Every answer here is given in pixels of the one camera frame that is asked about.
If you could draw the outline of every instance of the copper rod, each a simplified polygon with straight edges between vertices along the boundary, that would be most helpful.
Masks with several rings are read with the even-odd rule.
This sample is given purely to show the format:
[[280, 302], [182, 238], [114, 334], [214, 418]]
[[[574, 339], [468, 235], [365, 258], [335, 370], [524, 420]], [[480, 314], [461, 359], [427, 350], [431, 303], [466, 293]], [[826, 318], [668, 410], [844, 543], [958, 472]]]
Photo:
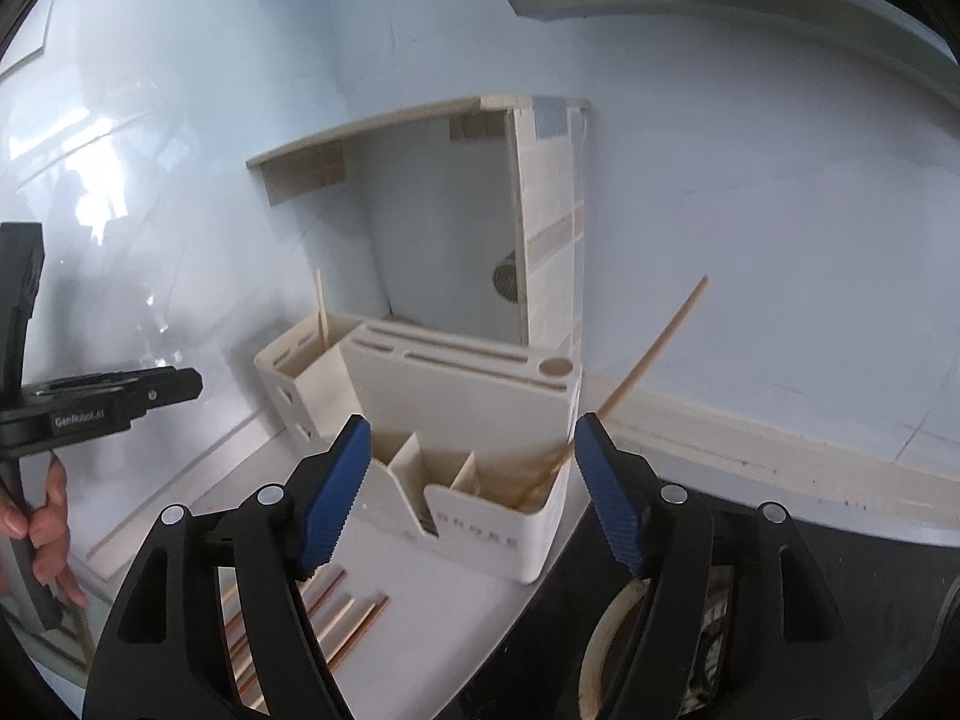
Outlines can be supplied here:
[[[319, 576], [319, 574], [320, 572], [318, 571], [316, 574], [310, 577], [310, 579], [304, 582], [304, 585], [301, 586], [301, 595], [310, 589], [310, 586], [312, 586], [313, 581]], [[338, 573], [330, 581], [330, 584], [326, 586], [326, 589], [319, 596], [317, 596], [317, 599], [312, 604], [310, 604], [310, 608], [307, 610], [307, 613], [306, 613], [307, 616], [309, 617], [311, 614], [313, 614], [314, 611], [320, 606], [320, 604], [322, 604], [326, 599], [330, 597], [330, 593], [333, 593], [333, 591], [337, 589], [338, 584], [341, 581], [344, 581], [344, 579], [346, 578], [347, 578], [347, 572], [341, 568], [340, 573]], [[237, 618], [240, 618], [242, 620], [243, 614], [237, 613], [237, 615], [233, 619], [237, 619]], [[237, 637], [237, 641], [234, 641], [232, 645], [230, 645], [230, 659], [233, 659], [234, 656], [236, 656], [236, 654], [239, 653], [241, 650], [243, 650], [243, 648], [246, 646], [247, 646], [247, 632], [245, 631], [243, 632], [243, 634], [240, 635], [240, 637]]]
[[354, 626], [347, 639], [339, 647], [337, 647], [333, 655], [330, 656], [330, 659], [326, 662], [326, 665], [330, 671], [334, 671], [337, 666], [342, 664], [344, 658], [350, 654], [353, 648], [370, 630], [371, 625], [376, 622], [376, 618], [378, 618], [383, 613], [383, 610], [387, 608], [388, 603], [390, 603], [390, 598], [385, 595], [367, 610], [367, 612], [360, 619], [360, 623]]
[[[299, 588], [301, 595], [310, 589], [310, 586], [312, 586], [318, 576], [320, 576], [319, 570], [301, 585]], [[227, 603], [227, 601], [234, 596], [234, 593], [236, 593], [238, 587], [239, 584], [234, 581], [232, 588], [220, 596], [220, 603]], [[232, 634], [237, 629], [237, 626], [239, 626], [241, 623], [243, 623], [243, 610], [240, 610], [237, 614], [234, 614], [231, 618], [229, 618], [229, 620], [227, 620], [227, 623], [224, 624], [224, 633], [227, 634], [227, 637], [229, 637], [229, 635]]]
[[[367, 608], [367, 610], [363, 613], [363, 615], [360, 617], [360, 619], [352, 625], [349, 633], [340, 641], [340, 643], [337, 644], [337, 646], [334, 648], [333, 655], [331, 655], [328, 661], [326, 662], [326, 665], [328, 666], [330, 671], [333, 671], [335, 668], [337, 668], [337, 666], [342, 664], [342, 662], [347, 657], [347, 655], [350, 654], [353, 648], [367, 634], [368, 630], [370, 630], [371, 625], [373, 625], [373, 623], [376, 622], [376, 618], [378, 618], [383, 613], [383, 610], [387, 608], [388, 603], [390, 603], [390, 598], [385, 595], [375, 604], [370, 605]], [[328, 624], [328, 627], [332, 629], [333, 626], [336, 625], [337, 622], [339, 622], [339, 618], [342, 617], [343, 614], [346, 613], [347, 609], [350, 608], [352, 605], [353, 605], [353, 599], [350, 599], [349, 603], [344, 604], [342, 606], [341, 611], [337, 615], [335, 615], [336, 619], [332, 620]], [[255, 685], [257, 685], [256, 671], [254, 671], [253, 674], [251, 674], [246, 680], [244, 680], [243, 685], [240, 685], [240, 688], [239, 688], [240, 697], [243, 698], [244, 696], [246, 696], [251, 691], [251, 689], [253, 689]], [[253, 706], [251, 708], [256, 709], [257, 707], [259, 707], [260, 704], [262, 703], [262, 698], [263, 698], [263, 693], [261, 691], [260, 698], [257, 699], [257, 701], [253, 702]]]
[[[656, 337], [656, 341], [651, 344], [650, 348], [643, 353], [643, 357], [640, 358], [640, 361], [632, 368], [630, 373], [626, 375], [622, 382], [617, 385], [616, 389], [610, 393], [610, 397], [604, 401], [603, 405], [597, 409], [596, 414], [601, 420], [606, 419], [610, 414], [619, 406], [630, 394], [630, 391], [637, 385], [637, 382], [640, 381], [640, 377], [644, 375], [651, 365], [656, 362], [656, 358], [659, 357], [659, 353], [664, 351], [667, 343], [670, 343], [671, 338], [674, 334], [680, 329], [680, 325], [683, 324], [683, 320], [686, 319], [690, 311], [693, 309], [693, 306], [696, 304], [697, 300], [700, 299], [700, 295], [704, 293], [704, 290], [707, 288], [710, 280], [707, 276], [704, 276], [700, 279], [700, 282], [694, 288], [693, 292], [690, 293], [689, 298], [687, 298], [683, 305], [680, 306], [678, 312], [673, 314], [673, 319], [670, 319], [669, 324], [664, 327], [664, 331]], [[554, 476], [571, 457], [573, 457], [573, 440], [570, 440], [566, 445], [563, 452], [560, 452], [560, 456], [554, 461], [553, 464], [546, 469], [543, 473], [539, 474], [536, 477], [531, 485], [528, 488], [525, 488], [520, 495], [517, 496], [517, 504], [512, 508], [521, 508], [523, 505], [529, 503], [530, 499], [533, 497], [534, 493], [539, 490], [539, 487]]]
[[[323, 592], [321, 592], [320, 595], [313, 600], [313, 603], [309, 605], [309, 608], [306, 610], [306, 616], [312, 617], [315, 611], [318, 610], [318, 608], [320, 608], [326, 600], [328, 600], [330, 595], [333, 594], [333, 591], [337, 589], [338, 584], [340, 584], [341, 581], [344, 581], [344, 579], [347, 579], [347, 571], [341, 568], [339, 573], [332, 580], [330, 580], [330, 583], [327, 586], [325, 586]], [[239, 637], [237, 641], [234, 641], [233, 645], [230, 647], [230, 660], [232, 661], [244, 649], [248, 649], [247, 645], [247, 633], [244, 632], [243, 635]], [[240, 664], [233, 666], [234, 677], [237, 679], [240, 678], [240, 675], [247, 670], [247, 667], [252, 662], [253, 654], [248, 652], [246, 658], [244, 658], [243, 661], [240, 661]]]

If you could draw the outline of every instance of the wooden stick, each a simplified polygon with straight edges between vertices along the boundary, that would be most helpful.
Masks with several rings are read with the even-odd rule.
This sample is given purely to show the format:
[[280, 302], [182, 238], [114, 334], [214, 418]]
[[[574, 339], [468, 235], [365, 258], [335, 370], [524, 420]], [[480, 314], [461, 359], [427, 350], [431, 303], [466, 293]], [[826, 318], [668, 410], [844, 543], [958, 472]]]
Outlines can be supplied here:
[[[308, 581], [304, 583], [304, 587], [301, 589], [301, 592], [305, 592], [306, 589], [310, 586], [310, 584], [313, 584], [313, 579], [315, 578], [315, 576], [317, 576], [317, 574], [314, 574], [313, 577], [311, 577]], [[318, 610], [318, 608], [320, 608], [320, 606], [323, 605], [323, 602], [326, 601], [326, 599], [328, 599], [330, 595], [333, 594], [333, 591], [337, 589], [338, 584], [341, 581], [344, 581], [344, 579], [347, 579], [347, 571], [344, 571], [341, 568], [339, 573], [332, 580], [330, 580], [330, 583], [327, 586], [325, 586], [325, 588], [320, 593], [320, 595], [318, 595], [313, 600], [313, 603], [309, 605], [309, 608], [306, 610], [307, 617], [313, 616], [315, 611]], [[243, 635], [239, 637], [237, 641], [234, 641], [233, 644], [230, 645], [230, 659], [233, 660], [237, 656], [237, 654], [239, 654], [241, 651], [243, 651], [244, 648], [246, 648], [247, 645], [248, 645], [247, 634], [246, 632], [244, 632]], [[252, 660], [253, 660], [253, 657], [248, 655], [246, 659], [241, 661], [243, 664], [242, 667], [237, 668], [236, 666], [234, 666], [234, 669], [233, 669], [234, 675], [238, 676], [240, 674], [243, 674], [247, 670], [247, 666], [251, 664]]]
[[[707, 284], [710, 283], [710, 280], [707, 276], [704, 276], [700, 279], [700, 283], [694, 288], [693, 292], [690, 293], [690, 297], [687, 298], [683, 305], [680, 306], [678, 312], [673, 314], [673, 319], [670, 319], [669, 324], [664, 327], [664, 331], [656, 337], [656, 341], [643, 353], [643, 357], [640, 358], [640, 361], [634, 365], [630, 373], [626, 375], [624, 380], [617, 385], [616, 389], [610, 393], [610, 397], [604, 401], [603, 405], [597, 409], [596, 414], [601, 420], [606, 419], [613, 413], [613, 410], [616, 409], [624, 399], [630, 394], [630, 390], [637, 385], [637, 382], [640, 381], [640, 377], [644, 375], [647, 370], [654, 364], [654, 361], [659, 357], [659, 353], [664, 351], [664, 346], [667, 343], [670, 343], [670, 339], [673, 338], [674, 334], [680, 328], [680, 324], [683, 324], [683, 320], [686, 319], [686, 316], [693, 309], [693, 306], [696, 304], [697, 300], [700, 299], [700, 295], [704, 293], [704, 290], [707, 288]], [[553, 477], [571, 457], [573, 457], [573, 440], [570, 440], [563, 450], [560, 452], [557, 461], [555, 461], [552, 466], [549, 467], [544, 473], [539, 474], [536, 477], [534, 483], [532, 483], [528, 488], [522, 491], [522, 494], [517, 498], [517, 505], [514, 508], [520, 508], [524, 504], [529, 503], [530, 499], [534, 496], [537, 490], [541, 485], [546, 482], [548, 479]]]
[[347, 612], [353, 606], [355, 601], [356, 599], [353, 597], [347, 598], [347, 600], [344, 601], [344, 603], [340, 606], [340, 608], [338, 608], [338, 610], [335, 611], [335, 613], [333, 614], [333, 617], [330, 617], [330, 620], [328, 621], [328, 623], [326, 623], [326, 625], [324, 625], [318, 632], [315, 632], [317, 634], [318, 644], [320, 644], [320, 642], [322, 642], [330, 634], [330, 632], [336, 627], [337, 623], [344, 618], [344, 615], [347, 614]]
[[323, 297], [323, 274], [317, 269], [314, 279], [317, 288], [317, 311], [320, 317], [320, 337], [323, 339], [323, 351], [330, 348], [330, 322], [326, 315], [326, 300]]
[[378, 618], [383, 613], [383, 610], [387, 608], [388, 603], [390, 603], [390, 598], [385, 595], [383, 598], [373, 604], [371, 608], [366, 611], [366, 613], [364, 613], [363, 617], [360, 618], [360, 622], [354, 626], [347, 638], [339, 647], [336, 648], [333, 655], [330, 656], [330, 659], [326, 662], [326, 665], [330, 671], [334, 671], [337, 666], [342, 664], [344, 658], [350, 654], [353, 648], [370, 630], [371, 625], [376, 622], [376, 618]]

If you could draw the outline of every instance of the black device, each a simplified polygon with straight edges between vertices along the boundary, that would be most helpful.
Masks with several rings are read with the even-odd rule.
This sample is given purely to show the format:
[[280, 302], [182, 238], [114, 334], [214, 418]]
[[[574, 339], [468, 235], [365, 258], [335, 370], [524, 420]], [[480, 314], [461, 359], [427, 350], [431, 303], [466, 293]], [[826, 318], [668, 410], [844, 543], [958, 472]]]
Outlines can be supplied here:
[[[689, 720], [857, 720], [871, 717], [863, 680], [854, 666], [843, 622], [823, 576], [785, 507], [768, 502], [755, 511], [717, 505], [692, 490], [681, 495], [640, 455], [618, 450], [588, 415], [623, 502], [642, 524], [640, 576], [650, 591], [628, 629], [622, 658], [608, 682], [598, 720], [675, 720], [688, 682], [703, 669], [704, 645], [717, 640], [714, 686]], [[194, 517], [169, 507], [155, 522], [110, 613], [88, 682], [85, 720], [233, 720], [259, 716], [240, 702], [229, 660], [217, 567], [237, 571], [253, 662], [270, 707], [280, 720], [352, 718], [317, 646], [295, 579], [314, 567], [310, 517], [334, 466], [365, 426], [352, 418], [328, 453], [303, 460], [285, 488], [268, 485], [236, 509]], [[370, 459], [366, 449], [365, 458]], [[583, 525], [596, 526], [591, 509]], [[568, 570], [573, 541], [554, 571]], [[712, 567], [733, 572], [721, 637], [704, 639], [702, 616]], [[581, 565], [581, 573], [586, 570]], [[532, 604], [536, 605], [547, 583]], [[960, 669], [960, 622], [947, 620], [939, 644], [913, 685], [884, 716], [953, 717]], [[501, 650], [522, 634], [523, 618]], [[69, 710], [46, 688], [0, 618], [0, 691], [17, 717], [68, 720]], [[536, 671], [539, 650], [518, 648]], [[565, 717], [555, 707], [538, 712], [517, 702], [510, 675], [516, 664], [488, 661], [442, 720]], [[479, 695], [479, 683], [487, 683]], [[411, 720], [429, 720], [411, 718]]]
[[[203, 380], [193, 368], [157, 367], [56, 379], [24, 386], [27, 323], [43, 268], [39, 223], [0, 224], [0, 485], [21, 511], [28, 505], [20, 458], [120, 433], [147, 410], [193, 400]], [[0, 565], [10, 581], [20, 621], [33, 632], [61, 622], [62, 609], [32, 571], [28, 539], [0, 536]]]

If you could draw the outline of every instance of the chopstick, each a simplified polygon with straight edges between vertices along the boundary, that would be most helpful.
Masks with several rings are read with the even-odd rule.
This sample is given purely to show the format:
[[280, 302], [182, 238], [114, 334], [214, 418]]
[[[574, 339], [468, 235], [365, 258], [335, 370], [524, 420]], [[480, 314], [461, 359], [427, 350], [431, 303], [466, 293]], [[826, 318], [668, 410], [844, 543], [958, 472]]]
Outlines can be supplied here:
[[344, 615], [347, 614], [347, 612], [353, 606], [355, 601], [356, 601], [355, 598], [347, 598], [347, 600], [345, 600], [344, 603], [342, 603], [339, 610], [337, 610], [336, 613], [333, 614], [333, 617], [330, 617], [330, 620], [328, 621], [328, 623], [326, 623], [326, 625], [323, 626], [323, 629], [320, 629], [320, 632], [315, 632], [317, 634], [318, 644], [321, 641], [323, 641], [329, 635], [329, 633], [336, 627], [337, 623], [344, 618]]
[[[707, 276], [704, 276], [700, 279], [700, 282], [694, 288], [693, 292], [690, 293], [689, 298], [687, 298], [683, 305], [680, 306], [680, 309], [673, 314], [673, 319], [670, 319], [670, 322], [664, 327], [664, 331], [656, 337], [656, 341], [651, 344], [650, 348], [643, 353], [643, 357], [640, 358], [640, 361], [632, 368], [630, 373], [626, 375], [622, 382], [617, 385], [616, 389], [610, 393], [610, 397], [603, 402], [603, 405], [597, 409], [596, 414], [601, 420], [606, 419], [610, 414], [619, 406], [630, 394], [630, 391], [637, 385], [637, 382], [640, 381], [640, 377], [644, 375], [651, 365], [656, 362], [656, 358], [659, 357], [659, 353], [664, 351], [667, 343], [670, 343], [671, 338], [674, 334], [680, 329], [680, 324], [683, 324], [683, 320], [686, 319], [690, 311], [693, 309], [693, 306], [696, 304], [697, 300], [700, 299], [700, 295], [704, 293], [704, 290], [707, 288], [707, 284], [710, 283], [710, 280]], [[517, 496], [517, 504], [515, 504], [514, 509], [522, 508], [524, 505], [530, 502], [530, 499], [534, 496], [537, 490], [541, 485], [546, 482], [548, 479], [553, 477], [571, 457], [573, 457], [573, 439], [568, 442], [563, 452], [560, 452], [560, 456], [554, 461], [553, 464], [546, 469], [544, 473], [539, 474], [536, 477], [529, 487], [522, 490], [520, 495]]]

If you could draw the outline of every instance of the wooden skewer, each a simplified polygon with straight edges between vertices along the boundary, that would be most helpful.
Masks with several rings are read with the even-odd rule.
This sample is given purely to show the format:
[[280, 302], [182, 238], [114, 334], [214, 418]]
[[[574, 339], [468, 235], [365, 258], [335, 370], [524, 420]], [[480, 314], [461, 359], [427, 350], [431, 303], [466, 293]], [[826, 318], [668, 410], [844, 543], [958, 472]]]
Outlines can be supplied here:
[[364, 613], [363, 617], [360, 618], [360, 622], [353, 627], [353, 630], [350, 631], [347, 638], [334, 650], [333, 655], [330, 656], [330, 659], [326, 662], [330, 671], [335, 671], [337, 666], [342, 664], [344, 658], [350, 654], [353, 648], [367, 634], [368, 630], [370, 630], [371, 625], [376, 622], [376, 618], [387, 608], [388, 603], [390, 603], [390, 598], [385, 595]]
[[333, 617], [330, 617], [329, 622], [326, 623], [326, 625], [324, 625], [318, 632], [316, 632], [318, 644], [321, 641], [323, 641], [329, 635], [329, 633], [336, 627], [337, 623], [339, 623], [344, 618], [344, 615], [347, 614], [347, 612], [353, 606], [353, 603], [355, 601], [356, 601], [355, 598], [347, 598], [347, 600], [345, 600], [344, 603], [342, 603], [339, 610], [337, 610], [336, 613], [333, 614]]
[[[697, 284], [693, 292], [690, 293], [690, 297], [683, 302], [678, 312], [673, 314], [673, 319], [670, 319], [669, 324], [664, 327], [664, 331], [656, 337], [656, 341], [643, 353], [640, 361], [634, 365], [630, 373], [628, 373], [624, 380], [617, 385], [616, 389], [610, 393], [610, 397], [597, 409], [596, 414], [601, 421], [610, 416], [613, 410], [624, 401], [627, 395], [630, 394], [630, 390], [640, 381], [640, 377], [654, 364], [656, 358], [659, 357], [659, 353], [664, 351], [664, 346], [666, 346], [667, 343], [670, 343], [670, 339], [673, 338], [674, 334], [680, 328], [680, 324], [683, 324], [683, 320], [686, 319], [686, 316], [693, 309], [697, 300], [700, 299], [700, 295], [704, 293], [709, 283], [710, 280], [707, 276], [700, 279], [700, 283]], [[560, 456], [558, 456], [555, 463], [552, 464], [549, 469], [546, 469], [544, 473], [539, 474], [536, 480], [520, 493], [520, 496], [517, 498], [517, 505], [514, 508], [521, 508], [529, 503], [541, 485], [553, 477], [571, 457], [573, 457], [573, 440], [570, 440], [570, 443], [566, 445], [563, 452], [560, 452]]]
[[318, 316], [320, 317], [320, 338], [323, 339], [323, 351], [327, 351], [330, 348], [330, 322], [328, 316], [326, 315], [326, 300], [323, 297], [323, 274], [320, 273], [319, 269], [314, 279], [314, 284], [317, 288], [317, 309]]

